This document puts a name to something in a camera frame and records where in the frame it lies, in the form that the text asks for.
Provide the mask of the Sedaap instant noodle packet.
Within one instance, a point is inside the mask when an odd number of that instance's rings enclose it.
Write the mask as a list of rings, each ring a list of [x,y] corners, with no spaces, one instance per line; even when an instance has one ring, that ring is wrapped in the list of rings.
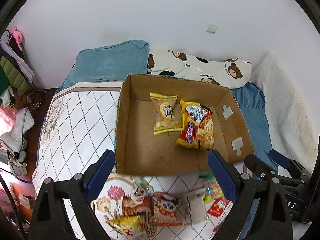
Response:
[[[214,146],[212,111],[200,103],[180,100],[182,131],[176,144],[201,151]]]

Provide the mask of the brown cake packet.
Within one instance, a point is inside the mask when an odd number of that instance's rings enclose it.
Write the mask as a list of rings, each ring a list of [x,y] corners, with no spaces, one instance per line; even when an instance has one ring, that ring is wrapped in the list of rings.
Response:
[[[122,199],[123,215],[137,216],[145,213],[153,214],[153,197],[147,196],[142,202],[136,204],[131,197],[124,196]]]

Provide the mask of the small green white packet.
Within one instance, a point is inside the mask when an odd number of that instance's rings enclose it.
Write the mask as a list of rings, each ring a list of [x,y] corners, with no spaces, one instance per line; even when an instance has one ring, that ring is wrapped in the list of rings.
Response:
[[[131,199],[135,204],[142,204],[146,197],[152,196],[153,187],[143,178],[134,177],[131,185]]]

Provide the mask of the teal pillow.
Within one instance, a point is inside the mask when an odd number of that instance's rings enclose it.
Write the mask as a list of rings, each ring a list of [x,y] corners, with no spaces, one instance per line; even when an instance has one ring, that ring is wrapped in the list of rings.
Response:
[[[124,81],[130,74],[148,71],[149,45],[144,40],[80,51],[57,93],[79,82]]]

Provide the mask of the white wall switch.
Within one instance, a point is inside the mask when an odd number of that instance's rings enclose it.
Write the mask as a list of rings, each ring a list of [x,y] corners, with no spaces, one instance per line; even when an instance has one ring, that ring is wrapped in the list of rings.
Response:
[[[217,25],[214,25],[214,24],[211,24],[211,23],[210,23],[210,24],[208,25],[207,32],[210,33],[210,34],[216,34],[217,29],[218,29],[218,26],[217,26]]]

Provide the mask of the bear print pillow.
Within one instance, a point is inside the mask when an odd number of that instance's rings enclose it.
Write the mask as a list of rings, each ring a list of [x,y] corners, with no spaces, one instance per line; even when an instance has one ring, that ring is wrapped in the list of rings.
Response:
[[[185,64],[200,67],[203,72],[188,69]],[[149,52],[148,72],[152,75],[173,76],[236,89],[250,80],[252,64],[239,59],[209,61],[167,49],[152,49]]]

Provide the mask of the cardboard milk box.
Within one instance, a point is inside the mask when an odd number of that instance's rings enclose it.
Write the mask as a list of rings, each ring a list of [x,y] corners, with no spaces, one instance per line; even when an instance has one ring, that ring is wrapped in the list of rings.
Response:
[[[124,80],[117,109],[116,171],[128,176],[172,176],[208,171],[208,146],[182,146],[180,135],[195,137],[182,120],[181,101],[195,102],[196,116],[212,114],[213,146],[231,164],[254,153],[244,116],[225,87],[168,76],[131,74]]]

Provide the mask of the yellow rice cracker bag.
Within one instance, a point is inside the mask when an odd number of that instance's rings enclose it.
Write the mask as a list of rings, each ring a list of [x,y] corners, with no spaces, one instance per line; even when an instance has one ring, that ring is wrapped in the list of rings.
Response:
[[[153,129],[154,135],[159,135],[165,132],[182,131],[182,125],[175,118],[173,113],[178,95],[167,96],[150,93],[150,99],[157,110],[156,121]]]

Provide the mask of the white knitted blanket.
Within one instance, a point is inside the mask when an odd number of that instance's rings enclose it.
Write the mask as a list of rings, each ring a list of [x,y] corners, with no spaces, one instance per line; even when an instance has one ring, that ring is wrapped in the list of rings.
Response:
[[[319,134],[288,71],[282,68],[273,53],[268,53],[253,70],[251,80],[265,96],[265,113],[273,148],[312,172],[317,159]]]

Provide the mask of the clothes rack with clothes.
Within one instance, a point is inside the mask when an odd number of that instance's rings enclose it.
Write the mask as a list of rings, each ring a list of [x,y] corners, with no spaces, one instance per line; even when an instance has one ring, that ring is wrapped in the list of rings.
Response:
[[[22,33],[13,27],[1,37],[1,106],[7,107],[15,92],[28,93],[35,73],[25,61]]]

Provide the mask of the colourful candy ball bag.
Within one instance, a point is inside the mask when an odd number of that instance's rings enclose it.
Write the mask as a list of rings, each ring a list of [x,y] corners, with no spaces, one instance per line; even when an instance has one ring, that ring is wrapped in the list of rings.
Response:
[[[208,204],[218,198],[224,197],[223,191],[219,186],[216,178],[212,173],[205,173],[199,176],[202,179],[202,185],[205,187],[206,192],[204,195],[204,203]]]

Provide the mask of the white wafer packet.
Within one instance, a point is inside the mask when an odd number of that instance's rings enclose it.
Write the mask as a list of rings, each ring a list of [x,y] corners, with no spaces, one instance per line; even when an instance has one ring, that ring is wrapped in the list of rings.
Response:
[[[206,189],[200,188],[182,195],[182,207],[185,215],[184,225],[195,225],[207,219],[204,204]]]

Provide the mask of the white remote on pillow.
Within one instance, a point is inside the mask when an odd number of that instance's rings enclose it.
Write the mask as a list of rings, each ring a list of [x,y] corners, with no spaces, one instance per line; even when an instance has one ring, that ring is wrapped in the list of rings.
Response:
[[[197,72],[203,72],[202,68],[197,67],[197,66],[192,66],[190,64],[185,64],[184,66],[186,68],[188,68],[188,69],[192,69],[192,70],[197,71]]]

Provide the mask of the red white snack packet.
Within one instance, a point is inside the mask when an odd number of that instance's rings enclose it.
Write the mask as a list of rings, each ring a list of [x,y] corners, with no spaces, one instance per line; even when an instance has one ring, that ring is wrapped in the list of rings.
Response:
[[[216,200],[214,200],[207,213],[214,217],[220,217],[225,208],[228,206],[229,202],[230,201],[225,197],[217,198]]]

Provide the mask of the white floral quilt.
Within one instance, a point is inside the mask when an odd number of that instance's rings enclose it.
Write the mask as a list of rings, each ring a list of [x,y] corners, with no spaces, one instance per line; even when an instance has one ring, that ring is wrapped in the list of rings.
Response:
[[[36,194],[44,179],[69,180],[96,163],[105,150],[114,150],[117,101],[121,85],[112,88],[66,90],[56,94],[42,126],[37,167],[32,177]],[[144,177],[156,192],[180,195],[203,187],[199,174]],[[116,173],[108,177],[97,200],[91,202],[97,219],[111,239],[129,239],[108,224],[123,214],[122,197],[128,196],[132,178]],[[207,218],[195,225],[148,226],[148,239],[212,239],[227,217],[230,202],[219,217]]]

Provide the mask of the orange panda snack bag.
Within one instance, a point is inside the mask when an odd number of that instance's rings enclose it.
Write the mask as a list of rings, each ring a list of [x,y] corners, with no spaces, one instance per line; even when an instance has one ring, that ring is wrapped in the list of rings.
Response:
[[[163,192],[153,194],[154,226],[181,226],[182,222],[176,216],[179,199]]]

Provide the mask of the yellow panda snack bag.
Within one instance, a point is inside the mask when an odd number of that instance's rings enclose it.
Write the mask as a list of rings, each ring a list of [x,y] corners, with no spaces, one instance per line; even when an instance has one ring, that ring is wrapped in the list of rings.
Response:
[[[107,224],[117,233],[125,237],[132,237],[145,231],[140,215],[118,217],[108,220]]]

